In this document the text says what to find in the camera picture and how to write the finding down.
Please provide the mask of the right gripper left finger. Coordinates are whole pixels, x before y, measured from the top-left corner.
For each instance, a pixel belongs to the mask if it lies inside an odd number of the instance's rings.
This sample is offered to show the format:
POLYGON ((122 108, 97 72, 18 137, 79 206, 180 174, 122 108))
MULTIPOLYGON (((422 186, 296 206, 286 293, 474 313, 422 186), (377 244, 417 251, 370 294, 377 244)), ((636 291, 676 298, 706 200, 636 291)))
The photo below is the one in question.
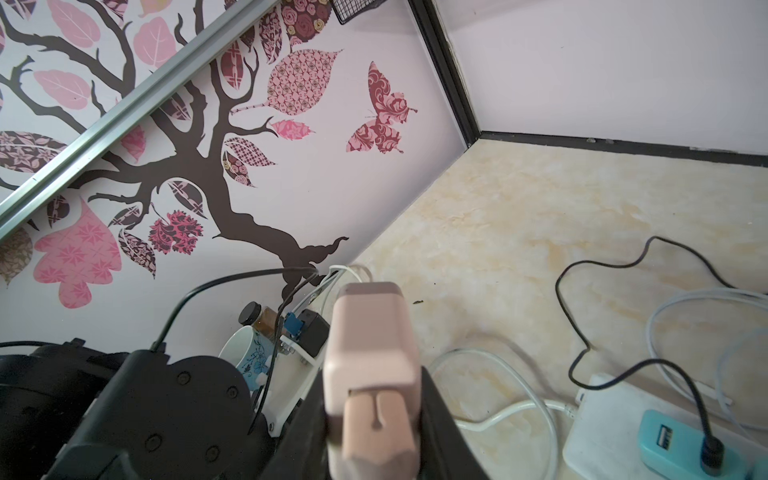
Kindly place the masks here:
POLYGON ((323 379, 317 377, 272 463, 273 479, 328 479, 323 379))

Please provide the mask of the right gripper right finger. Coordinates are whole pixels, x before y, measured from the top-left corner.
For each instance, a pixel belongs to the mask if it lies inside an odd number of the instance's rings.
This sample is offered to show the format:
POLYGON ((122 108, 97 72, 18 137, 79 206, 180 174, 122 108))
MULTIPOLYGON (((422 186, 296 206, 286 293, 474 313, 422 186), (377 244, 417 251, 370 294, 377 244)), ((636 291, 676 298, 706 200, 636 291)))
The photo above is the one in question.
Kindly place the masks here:
POLYGON ((488 479, 426 367, 421 369, 419 479, 488 479))

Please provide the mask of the long multicolour power strip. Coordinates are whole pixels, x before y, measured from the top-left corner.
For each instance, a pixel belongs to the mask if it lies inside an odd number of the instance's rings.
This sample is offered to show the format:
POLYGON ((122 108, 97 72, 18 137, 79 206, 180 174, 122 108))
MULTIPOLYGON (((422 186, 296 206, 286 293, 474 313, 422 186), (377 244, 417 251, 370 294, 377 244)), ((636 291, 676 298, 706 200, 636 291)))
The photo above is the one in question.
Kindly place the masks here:
POLYGON ((563 447, 565 464, 585 479, 657 479, 641 460, 638 433, 647 410, 698 428, 698 415, 628 382, 579 389, 577 411, 563 447))

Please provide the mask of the teal charger plug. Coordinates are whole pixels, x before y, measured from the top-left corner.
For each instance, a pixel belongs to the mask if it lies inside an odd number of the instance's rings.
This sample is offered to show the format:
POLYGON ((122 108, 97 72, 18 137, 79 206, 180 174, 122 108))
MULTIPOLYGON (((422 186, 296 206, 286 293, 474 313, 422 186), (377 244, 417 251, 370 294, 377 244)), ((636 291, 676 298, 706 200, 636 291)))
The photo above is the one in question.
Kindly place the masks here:
POLYGON ((746 479, 750 472, 719 439, 656 410, 644 412, 637 445, 644 465, 665 479, 746 479))

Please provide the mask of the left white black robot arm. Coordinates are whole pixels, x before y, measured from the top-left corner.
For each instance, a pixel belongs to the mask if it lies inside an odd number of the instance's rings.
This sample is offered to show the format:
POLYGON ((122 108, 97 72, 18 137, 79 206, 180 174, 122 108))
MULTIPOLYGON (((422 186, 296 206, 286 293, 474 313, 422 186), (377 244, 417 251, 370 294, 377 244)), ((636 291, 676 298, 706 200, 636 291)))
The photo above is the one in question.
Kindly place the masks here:
POLYGON ((1 358, 5 479, 255 479, 274 447, 242 374, 217 357, 77 339, 1 358))

